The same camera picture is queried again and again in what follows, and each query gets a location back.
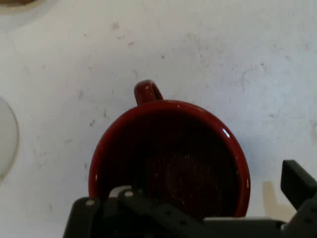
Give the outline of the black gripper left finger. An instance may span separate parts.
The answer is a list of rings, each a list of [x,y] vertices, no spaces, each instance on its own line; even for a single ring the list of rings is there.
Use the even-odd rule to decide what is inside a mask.
[[[115,198],[77,199],[65,238],[204,238],[206,228],[168,203],[125,189]]]

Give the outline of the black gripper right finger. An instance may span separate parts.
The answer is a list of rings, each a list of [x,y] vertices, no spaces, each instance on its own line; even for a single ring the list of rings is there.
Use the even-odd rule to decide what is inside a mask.
[[[296,161],[282,163],[281,191],[296,213],[282,230],[283,238],[317,236],[317,181]]]

